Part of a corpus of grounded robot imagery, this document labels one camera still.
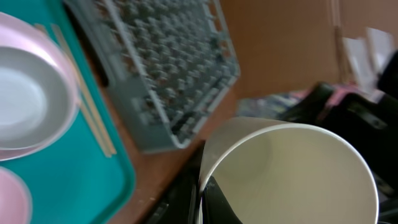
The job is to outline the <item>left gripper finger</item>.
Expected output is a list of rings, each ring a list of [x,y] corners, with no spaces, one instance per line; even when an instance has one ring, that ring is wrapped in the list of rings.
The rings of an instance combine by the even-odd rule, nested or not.
[[[214,177],[210,177],[202,194],[204,224],[242,224],[233,212]]]

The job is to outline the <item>white paper cup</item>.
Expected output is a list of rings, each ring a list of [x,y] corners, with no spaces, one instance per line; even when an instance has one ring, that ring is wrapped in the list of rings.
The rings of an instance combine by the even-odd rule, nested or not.
[[[206,140],[198,178],[214,177],[242,223],[365,223],[379,218],[369,166],[339,135],[309,124],[237,117]]]

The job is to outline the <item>grey bowl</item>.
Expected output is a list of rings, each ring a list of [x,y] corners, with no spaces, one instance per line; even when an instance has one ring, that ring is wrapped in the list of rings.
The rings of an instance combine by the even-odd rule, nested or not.
[[[76,114],[76,86],[64,72],[25,50],[1,47],[1,149],[51,144]]]

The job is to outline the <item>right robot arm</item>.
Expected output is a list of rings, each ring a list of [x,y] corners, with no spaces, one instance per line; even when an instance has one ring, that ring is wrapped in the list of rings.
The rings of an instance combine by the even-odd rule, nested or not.
[[[325,128],[347,140],[376,175],[379,190],[397,196],[397,54],[377,83],[382,96],[376,101],[348,93],[335,106],[326,108],[335,89],[324,82],[314,86],[298,104],[278,119]]]

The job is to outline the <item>grey dishwasher rack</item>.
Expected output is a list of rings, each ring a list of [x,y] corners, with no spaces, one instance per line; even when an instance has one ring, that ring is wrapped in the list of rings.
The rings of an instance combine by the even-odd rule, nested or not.
[[[239,78],[219,1],[68,0],[144,153],[185,149]]]

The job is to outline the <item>right wooden chopstick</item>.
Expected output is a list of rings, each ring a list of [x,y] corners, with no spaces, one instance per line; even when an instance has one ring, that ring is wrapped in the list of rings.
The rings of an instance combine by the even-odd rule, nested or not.
[[[64,36],[62,34],[62,31],[60,30],[59,26],[56,25],[56,24],[51,24],[51,28],[52,28],[53,33],[55,34],[56,39],[63,40],[64,41],[63,46],[66,49],[70,50],[70,47],[69,47],[66,39],[64,38]],[[84,92],[84,95],[85,95],[85,98],[86,98],[86,104],[88,106],[88,109],[91,111],[91,115],[94,117],[95,124],[97,125],[97,128],[99,129],[106,146],[111,151],[112,156],[116,155],[116,153],[117,153],[116,149],[115,149],[115,147],[114,147],[114,145],[113,145],[113,143],[111,141],[111,138],[109,136],[108,131],[106,130],[104,122],[103,122],[103,120],[101,118],[101,115],[100,115],[96,105],[95,105],[93,97],[92,97],[92,95],[91,95],[91,93],[90,93],[90,91],[89,91],[89,89],[87,87],[87,84],[86,84],[84,78],[83,78],[83,81],[82,81],[82,88],[83,88],[83,92]]]

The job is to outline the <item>wooden chopstick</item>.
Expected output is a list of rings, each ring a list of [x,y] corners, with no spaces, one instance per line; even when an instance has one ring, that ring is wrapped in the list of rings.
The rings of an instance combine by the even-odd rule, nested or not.
[[[70,50],[70,47],[69,47],[66,39],[64,38],[64,36],[62,34],[62,31],[60,30],[59,26],[56,25],[56,24],[51,24],[51,28],[52,28],[53,33],[55,34],[56,39],[63,40],[64,41],[63,46],[66,49]],[[87,87],[87,84],[86,84],[84,78],[83,78],[83,81],[82,81],[82,88],[83,88],[83,92],[84,92],[84,95],[85,95],[85,98],[86,98],[86,104],[88,106],[88,109],[91,111],[91,115],[94,117],[95,124],[97,125],[97,128],[99,129],[106,146],[111,151],[112,156],[116,155],[116,153],[117,153],[116,149],[115,149],[115,147],[114,147],[114,145],[113,145],[113,143],[111,141],[111,138],[109,136],[108,131],[106,130],[104,122],[103,122],[103,120],[101,118],[101,115],[100,115],[96,105],[95,105],[93,97],[92,97],[92,95],[91,95],[91,93],[90,93],[90,91],[89,91],[89,89]]]
[[[90,131],[92,132],[92,134],[94,135],[96,142],[99,144],[103,154],[110,158],[112,157],[111,151],[108,149],[108,147],[106,146],[103,137],[99,131],[99,129],[97,128],[97,125],[95,124],[95,120],[94,117],[91,115],[91,111],[88,109],[88,106],[86,104],[86,98],[83,92],[83,88],[82,88],[82,81],[83,78],[81,77],[80,71],[77,67],[76,62],[74,61],[73,55],[70,52],[70,50],[66,49],[63,46],[64,41],[63,40],[59,40],[57,39],[59,45],[61,46],[61,49],[63,51],[64,56],[66,56],[66,59],[68,60],[68,63],[72,66],[72,69],[74,71],[74,76],[78,81],[78,86],[79,86],[79,90],[81,92],[81,96],[80,96],[80,111],[82,112],[86,123],[88,124],[88,126],[90,127]]]

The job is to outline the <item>teal serving tray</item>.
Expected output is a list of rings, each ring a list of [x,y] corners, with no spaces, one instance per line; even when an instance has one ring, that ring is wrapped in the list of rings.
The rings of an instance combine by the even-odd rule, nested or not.
[[[52,40],[58,26],[95,102],[116,154],[106,157],[79,113],[51,146],[1,167],[17,174],[32,196],[31,223],[106,223],[131,198],[136,175],[94,73],[61,1],[1,1],[1,12],[42,24]]]

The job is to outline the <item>left wooden chopstick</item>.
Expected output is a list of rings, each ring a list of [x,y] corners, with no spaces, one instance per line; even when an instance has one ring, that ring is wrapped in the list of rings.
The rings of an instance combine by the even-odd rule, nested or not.
[[[83,88],[82,88],[82,81],[83,78],[81,77],[80,71],[77,67],[76,62],[74,61],[73,55],[70,52],[70,50],[66,49],[63,46],[64,41],[63,40],[59,40],[57,39],[59,45],[61,46],[61,49],[63,51],[64,56],[66,56],[66,59],[68,60],[68,63],[72,66],[72,69],[74,71],[74,76],[78,81],[78,86],[79,86],[79,90],[81,92],[81,96],[80,96],[80,111],[82,112],[86,123],[88,124],[88,126],[90,127],[90,131],[92,132],[92,134],[94,135],[96,142],[99,144],[103,154],[110,158],[112,157],[111,151],[108,149],[108,147],[106,146],[103,137],[99,131],[99,129],[97,128],[97,125],[95,124],[95,120],[94,117],[91,115],[91,111],[88,109],[88,106],[86,104],[86,98],[83,92]]]

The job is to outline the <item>large white plate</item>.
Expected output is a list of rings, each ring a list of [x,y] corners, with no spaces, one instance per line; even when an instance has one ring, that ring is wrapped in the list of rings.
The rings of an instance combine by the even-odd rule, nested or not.
[[[10,16],[9,14],[1,13],[1,47],[25,50],[44,59],[47,63],[64,72],[70,83],[76,86],[78,114],[80,107],[80,90],[78,81],[74,76],[74,71],[72,66],[68,63],[66,56],[64,56],[62,50],[53,40],[30,24],[16,17]],[[28,156],[45,149],[51,144],[14,151],[1,149],[1,160],[8,161]]]

